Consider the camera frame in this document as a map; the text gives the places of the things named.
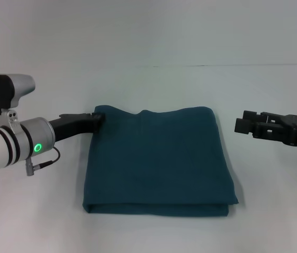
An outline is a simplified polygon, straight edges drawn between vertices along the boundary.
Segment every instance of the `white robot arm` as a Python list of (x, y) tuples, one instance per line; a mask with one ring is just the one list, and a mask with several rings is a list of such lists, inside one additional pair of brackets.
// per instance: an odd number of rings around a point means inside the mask
[(57, 161), (33, 166), (31, 157), (55, 148), (56, 141), (79, 133), (97, 132), (105, 120), (101, 113), (84, 113), (62, 114), (52, 121), (34, 118), (19, 122), (16, 111), (11, 108), (17, 107), (19, 99), (34, 90), (35, 82), (29, 75), (0, 75), (0, 168), (25, 160), (28, 176)]

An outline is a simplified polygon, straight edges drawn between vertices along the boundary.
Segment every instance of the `teal towel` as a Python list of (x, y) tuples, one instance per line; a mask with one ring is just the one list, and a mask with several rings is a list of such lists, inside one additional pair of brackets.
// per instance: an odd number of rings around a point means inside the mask
[(83, 207), (89, 213), (227, 216), (237, 204), (213, 111), (131, 114), (97, 106)]

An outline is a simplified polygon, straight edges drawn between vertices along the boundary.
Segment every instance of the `dark green cloth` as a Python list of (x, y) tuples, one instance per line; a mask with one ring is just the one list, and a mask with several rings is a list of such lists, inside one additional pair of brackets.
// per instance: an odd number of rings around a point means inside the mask
[(97, 106), (84, 186), (89, 213), (227, 216), (238, 203), (213, 111), (131, 114)]

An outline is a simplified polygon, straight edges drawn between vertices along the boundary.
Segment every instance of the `towel fold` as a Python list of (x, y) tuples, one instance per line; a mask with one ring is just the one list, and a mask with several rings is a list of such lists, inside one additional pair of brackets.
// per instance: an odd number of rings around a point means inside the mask
[(84, 185), (89, 213), (227, 216), (237, 204), (213, 111), (131, 114), (97, 106)]

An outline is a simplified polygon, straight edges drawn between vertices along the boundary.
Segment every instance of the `black stripe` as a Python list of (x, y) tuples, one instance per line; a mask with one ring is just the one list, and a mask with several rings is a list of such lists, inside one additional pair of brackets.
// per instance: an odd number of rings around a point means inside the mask
[(16, 159), (13, 162), (13, 164), (15, 164), (20, 159), (20, 151), (21, 151), (20, 144), (18, 144), (18, 140), (17, 140), (14, 132), (12, 131), (12, 129), (10, 129), (9, 127), (7, 127), (5, 125), (0, 126), (0, 128), (3, 128), (4, 130), (6, 130), (10, 134), (10, 136), (12, 137), (12, 139), (14, 141), (15, 149), (16, 149)]
[(6, 166), (10, 165), (12, 163), (12, 159), (13, 159), (13, 148), (11, 145), (11, 142), (9, 141), (8, 137), (6, 136), (6, 134), (0, 130), (0, 134), (3, 137), (3, 139), (5, 140), (6, 144), (7, 144), (7, 148), (8, 148), (8, 163)]
[(28, 129), (21, 124), (21, 127), (23, 129), (23, 131), (26, 133), (28, 141), (29, 141), (29, 155), (26, 159), (30, 158), (33, 154), (33, 148), (34, 148), (34, 144), (33, 144), (33, 138), (31, 136), (31, 134), (29, 133)]

